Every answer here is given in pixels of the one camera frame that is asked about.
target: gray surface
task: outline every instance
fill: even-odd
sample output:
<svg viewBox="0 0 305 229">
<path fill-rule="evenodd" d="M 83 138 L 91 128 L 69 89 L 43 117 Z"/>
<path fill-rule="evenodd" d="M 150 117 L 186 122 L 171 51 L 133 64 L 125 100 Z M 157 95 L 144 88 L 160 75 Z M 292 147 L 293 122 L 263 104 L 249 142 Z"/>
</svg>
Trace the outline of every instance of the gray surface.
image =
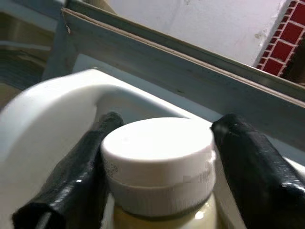
<svg viewBox="0 0 305 229">
<path fill-rule="evenodd" d="M 72 11 L 64 10 L 63 15 L 44 79 L 70 74 L 78 54 L 83 53 L 219 114 L 234 112 L 243 115 L 271 138 L 305 152 L 303 102 Z M 225 61 L 217 56 L 212 59 L 215 65 Z M 244 74 L 245 71 L 251 71 L 257 77 L 260 76 L 259 71 L 227 63 L 235 68 L 235 72 Z M 297 97 L 304 98 L 304 91 L 294 84 L 272 81 L 272 85 L 295 89 Z M 208 121 L 213 122 L 215 119 L 209 118 Z"/>
<path fill-rule="evenodd" d="M 54 19 L 59 19 L 61 7 L 66 0 L 13 0 L 14 2 L 33 9 Z"/>
<path fill-rule="evenodd" d="M 41 81 L 43 67 L 26 52 L 0 50 L 0 82 L 24 90 Z"/>
<path fill-rule="evenodd" d="M 165 34 L 150 30 L 146 27 L 135 24 L 134 22 L 102 11 L 101 9 L 94 8 L 91 5 L 71 0 L 67 7 L 97 21 L 109 24 L 118 29 L 122 29 L 142 38 L 148 39 L 156 44 L 184 53 L 188 55 L 188 57 L 194 57 L 197 60 L 219 67 L 223 70 L 239 75 L 245 79 L 251 80 L 253 82 L 272 88 L 278 92 L 282 92 L 291 97 L 305 101 L 305 89 L 292 82 L 283 80 L 256 68 L 220 56 L 216 53 L 212 53 L 194 45 L 185 43 Z"/>
</svg>

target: wall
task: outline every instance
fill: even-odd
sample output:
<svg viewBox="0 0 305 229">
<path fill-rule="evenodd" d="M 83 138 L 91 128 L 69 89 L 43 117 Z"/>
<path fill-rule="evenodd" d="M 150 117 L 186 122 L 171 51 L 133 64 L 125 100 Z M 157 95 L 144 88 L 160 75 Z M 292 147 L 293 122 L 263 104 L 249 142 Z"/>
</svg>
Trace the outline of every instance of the wall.
<svg viewBox="0 0 305 229">
<path fill-rule="evenodd" d="M 120 16 L 255 66 L 290 0 L 108 0 Z"/>
<path fill-rule="evenodd" d="M 293 0 L 273 34 L 257 68 L 285 78 L 285 69 L 294 53 L 298 51 L 298 46 L 304 36 L 305 0 Z"/>
</svg>

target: yellowish liquid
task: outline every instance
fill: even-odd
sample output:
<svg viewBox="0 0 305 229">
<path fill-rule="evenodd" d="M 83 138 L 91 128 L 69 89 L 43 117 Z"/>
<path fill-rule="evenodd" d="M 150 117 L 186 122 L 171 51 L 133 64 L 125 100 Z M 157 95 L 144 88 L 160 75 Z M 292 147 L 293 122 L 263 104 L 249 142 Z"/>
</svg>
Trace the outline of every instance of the yellowish liquid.
<svg viewBox="0 0 305 229">
<path fill-rule="evenodd" d="M 148 220 L 138 218 L 115 206 L 112 215 L 112 229 L 222 229 L 213 195 L 197 210 L 169 220 Z"/>
</svg>

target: white wall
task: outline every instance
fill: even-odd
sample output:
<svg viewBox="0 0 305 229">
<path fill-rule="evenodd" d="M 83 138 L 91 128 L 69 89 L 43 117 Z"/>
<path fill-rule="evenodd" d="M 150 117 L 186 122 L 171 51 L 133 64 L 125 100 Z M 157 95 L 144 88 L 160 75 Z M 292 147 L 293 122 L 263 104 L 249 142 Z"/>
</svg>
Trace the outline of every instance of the white wall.
<svg viewBox="0 0 305 229">
<path fill-rule="evenodd" d="M 108 0 L 120 16 L 256 65 L 290 0 Z"/>
</svg>

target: bottle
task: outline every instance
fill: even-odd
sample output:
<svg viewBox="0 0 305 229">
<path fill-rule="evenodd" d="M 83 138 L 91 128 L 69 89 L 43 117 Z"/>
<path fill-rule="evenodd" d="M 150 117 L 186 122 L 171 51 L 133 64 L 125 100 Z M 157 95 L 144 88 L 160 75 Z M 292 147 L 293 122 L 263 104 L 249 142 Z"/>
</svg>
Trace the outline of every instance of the bottle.
<svg viewBox="0 0 305 229">
<path fill-rule="evenodd" d="M 115 199 L 112 229 L 216 229 L 209 123 L 154 118 L 108 134 L 101 152 Z"/>
</svg>

